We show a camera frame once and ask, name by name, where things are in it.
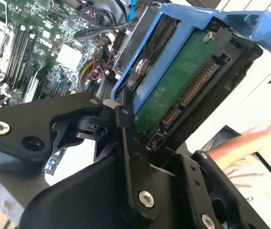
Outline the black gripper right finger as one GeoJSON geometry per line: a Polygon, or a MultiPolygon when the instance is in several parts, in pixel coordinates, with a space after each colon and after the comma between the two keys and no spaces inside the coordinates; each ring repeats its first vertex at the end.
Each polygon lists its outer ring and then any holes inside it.
{"type": "Polygon", "coordinates": [[[207,153],[172,156],[187,229],[267,229],[268,225],[207,153]]]}

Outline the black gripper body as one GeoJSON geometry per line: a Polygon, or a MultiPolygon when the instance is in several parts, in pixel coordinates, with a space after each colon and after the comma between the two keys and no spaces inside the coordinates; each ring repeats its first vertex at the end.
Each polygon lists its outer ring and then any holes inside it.
{"type": "Polygon", "coordinates": [[[150,225],[126,223],[118,205],[115,159],[82,169],[40,192],[24,210],[20,229],[192,229],[194,222],[177,178],[151,166],[158,188],[160,214],[150,225]]]}

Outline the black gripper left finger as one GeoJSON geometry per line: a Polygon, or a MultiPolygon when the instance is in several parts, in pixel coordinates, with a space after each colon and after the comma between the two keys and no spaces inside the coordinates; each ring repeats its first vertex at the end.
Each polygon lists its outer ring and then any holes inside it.
{"type": "Polygon", "coordinates": [[[115,159],[125,222],[154,222],[160,207],[151,166],[136,137],[133,112],[114,101],[76,93],[0,108],[0,171],[33,178],[53,153],[84,139],[96,142],[96,162],[115,159]]]}

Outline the person's bare hand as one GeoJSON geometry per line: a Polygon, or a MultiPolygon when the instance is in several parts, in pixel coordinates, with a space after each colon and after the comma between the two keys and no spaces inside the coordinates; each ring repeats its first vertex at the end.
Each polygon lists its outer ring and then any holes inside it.
{"type": "Polygon", "coordinates": [[[230,139],[209,150],[208,154],[221,169],[226,169],[234,162],[269,147],[271,123],[264,130],[230,139]]]}

